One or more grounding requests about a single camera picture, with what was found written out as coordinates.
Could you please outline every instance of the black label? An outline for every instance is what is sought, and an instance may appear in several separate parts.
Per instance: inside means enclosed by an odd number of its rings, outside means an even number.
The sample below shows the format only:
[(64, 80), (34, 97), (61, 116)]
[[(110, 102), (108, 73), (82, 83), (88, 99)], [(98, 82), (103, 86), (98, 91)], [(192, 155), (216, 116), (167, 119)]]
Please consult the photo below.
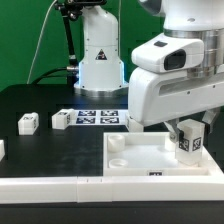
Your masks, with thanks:
[(96, 60), (107, 60), (107, 57), (102, 49), (100, 50), (99, 54), (96, 56)]
[(193, 151), (201, 148), (201, 138), (197, 138), (193, 141)]
[(162, 176), (163, 172), (162, 171), (150, 171), (149, 176)]
[(179, 141), (179, 148), (189, 152), (189, 140), (184, 138), (182, 141)]

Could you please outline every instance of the white block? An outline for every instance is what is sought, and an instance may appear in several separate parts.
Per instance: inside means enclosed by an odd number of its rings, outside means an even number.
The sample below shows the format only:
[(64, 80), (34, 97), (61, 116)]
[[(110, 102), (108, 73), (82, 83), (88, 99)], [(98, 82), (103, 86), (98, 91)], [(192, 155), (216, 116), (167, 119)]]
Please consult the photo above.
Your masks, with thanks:
[(184, 139), (176, 145), (176, 159), (186, 165), (200, 162), (205, 125), (188, 119), (178, 123), (177, 127), (184, 132)]
[(4, 141), (0, 140), (0, 161), (5, 156), (5, 147), (4, 147)]
[(129, 113), (125, 114), (125, 125), (129, 132), (143, 132), (144, 126), (132, 119)]
[(77, 177), (1, 178), (0, 202), (58, 203), (77, 201)]
[(75, 118), (75, 110), (62, 109), (52, 116), (52, 128), (64, 130), (72, 123), (73, 120), (75, 120)]
[(33, 135), (39, 126), (37, 113), (24, 114), (18, 122), (19, 135)]

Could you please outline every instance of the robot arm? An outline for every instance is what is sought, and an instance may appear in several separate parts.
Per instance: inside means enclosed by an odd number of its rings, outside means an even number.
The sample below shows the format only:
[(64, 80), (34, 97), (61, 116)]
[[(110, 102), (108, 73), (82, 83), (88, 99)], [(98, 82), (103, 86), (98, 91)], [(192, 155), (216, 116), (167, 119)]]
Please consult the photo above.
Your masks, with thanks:
[(164, 16), (165, 12), (163, 9), (164, 0), (138, 0), (139, 4), (145, 8), (153, 16), (159, 15)]
[(129, 114), (144, 126), (224, 105), (224, 1), (139, 0), (164, 33), (136, 48)]

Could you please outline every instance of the black cable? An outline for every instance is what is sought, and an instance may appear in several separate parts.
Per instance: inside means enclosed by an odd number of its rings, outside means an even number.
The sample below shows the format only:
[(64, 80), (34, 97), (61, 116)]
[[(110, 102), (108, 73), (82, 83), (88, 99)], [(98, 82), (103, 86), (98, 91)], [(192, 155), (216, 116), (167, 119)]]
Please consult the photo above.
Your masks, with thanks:
[(48, 72), (45, 72), (43, 75), (41, 75), (39, 78), (35, 79), (31, 84), (38, 84), (38, 82), (44, 78), (48, 78), (48, 77), (59, 77), (59, 76), (49, 76), (55, 72), (60, 72), (60, 71), (67, 71), (67, 68), (66, 67), (62, 67), (62, 68), (55, 68), (55, 69), (52, 69)]
[(78, 60), (75, 55), (75, 49), (74, 49), (74, 44), (73, 44), (73, 39), (72, 39), (72, 32), (71, 32), (68, 12), (64, 6), (61, 7), (60, 11), (61, 11), (61, 15), (62, 15), (63, 22), (64, 22), (65, 34), (66, 34), (66, 39), (67, 39), (67, 44), (68, 44), (68, 51), (69, 51), (69, 56), (70, 56), (69, 64), (73, 65), (73, 66), (77, 66)]

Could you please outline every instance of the cable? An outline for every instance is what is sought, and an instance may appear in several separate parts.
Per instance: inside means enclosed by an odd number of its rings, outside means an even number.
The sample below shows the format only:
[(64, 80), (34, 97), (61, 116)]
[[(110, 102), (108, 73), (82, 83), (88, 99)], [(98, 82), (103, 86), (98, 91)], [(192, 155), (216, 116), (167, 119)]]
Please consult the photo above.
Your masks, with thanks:
[(118, 54), (119, 58), (121, 58), (121, 7), (122, 7), (122, 0), (119, 0), (119, 12), (118, 12), (118, 35), (119, 35), (119, 46), (118, 46)]
[(31, 84), (36, 85), (41, 79), (45, 79), (45, 78), (62, 77), (62, 76), (49, 76), (52, 73), (60, 72), (60, 71), (67, 71), (67, 68), (65, 68), (65, 67), (63, 67), (63, 68), (55, 68), (55, 69), (52, 69), (52, 70), (50, 70), (48, 72), (45, 72), (39, 78), (35, 79)]
[(41, 41), (42, 41), (42, 38), (43, 38), (44, 30), (45, 30), (45, 27), (46, 27), (46, 23), (47, 23), (50, 11), (51, 11), (51, 9), (53, 8), (53, 6), (56, 2), (57, 2), (57, 0), (54, 0), (52, 2), (52, 4), (50, 5), (50, 7), (49, 7), (49, 9), (46, 13), (44, 23), (42, 25), (40, 36), (39, 36), (39, 39), (38, 39), (37, 48), (36, 48), (36, 51), (35, 51), (35, 54), (34, 54), (34, 57), (33, 57), (33, 61), (32, 61), (31, 67), (30, 67), (30, 72), (29, 72), (29, 76), (28, 76), (28, 79), (27, 79), (27, 84), (30, 83), (31, 75), (33, 73), (33, 68), (34, 68), (34, 65), (35, 65), (35, 62), (36, 62), (36, 59), (37, 59), (37, 55), (38, 55), (38, 52), (39, 52), (39, 49), (40, 49), (40, 44), (41, 44)]

